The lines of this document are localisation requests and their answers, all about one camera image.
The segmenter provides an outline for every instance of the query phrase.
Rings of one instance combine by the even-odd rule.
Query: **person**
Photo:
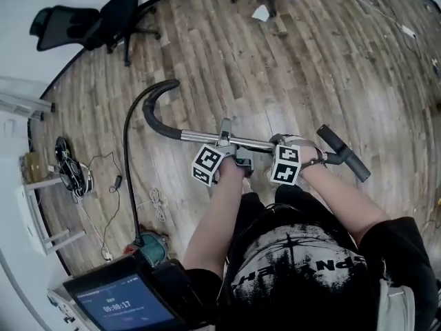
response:
[[[300,156],[306,163],[317,152],[302,146]],[[288,185],[265,208],[256,193],[242,195],[244,172],[231,157],[219,172],[183,259],[201,299],[217,301],[217,330],[431,325],[438,289],[413,218],[390,219],[321,164],[300,175],[332,213]]]

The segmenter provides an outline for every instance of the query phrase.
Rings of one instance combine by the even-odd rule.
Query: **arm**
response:
[[[185,251],[186,269],[200,268],[223,278],[223,266],[233,237],[242,197],[245,173],[232,158],[220,165],[220,179],[214,188],[208,212],[202,217]]]
[[[302,148],[302,161],[316,156],[313,148]],[[325,200],[337,219],[357,245],[375,224],[386,221],[387,215],[359,189],[346,184],[323,165],[305,168],[303,179]]]

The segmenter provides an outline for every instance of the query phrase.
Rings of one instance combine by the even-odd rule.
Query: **handlebar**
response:
[[[178,80],[171,79],[161,82],[155,89],[153,89],[149,97],[144,100],[143,114],[145,121],[154,131],[171,139],[216,144],[219,138],[218,134],[171,128],[170,126],[167,126],[159,121],[154,115],[154,108],[158,98],[167,91],[178,87],[179,84],[180,82]],[[351,168],[353,173],[359,178],[359,180],[364,182],[367,178],[369,178],[371,175],[370,171],[368,171],[363,162],[356,156],[355,153],[352,152],[346,143],[344,143],[342,139],[337,136],[335,132],[333,132],[326,125],[323,125],[320,127],[320,129],[318,129],[317,134],[336,152],[335,154],[327,153],[327,160],[325,163],[341,164],[342,162],[345,162],[349,168]],[[272,154],[276,148],[274,143],[243,139],[240,137],[231,137],[229,141],[231,144],[247,148],[248,150],[254,152]]]

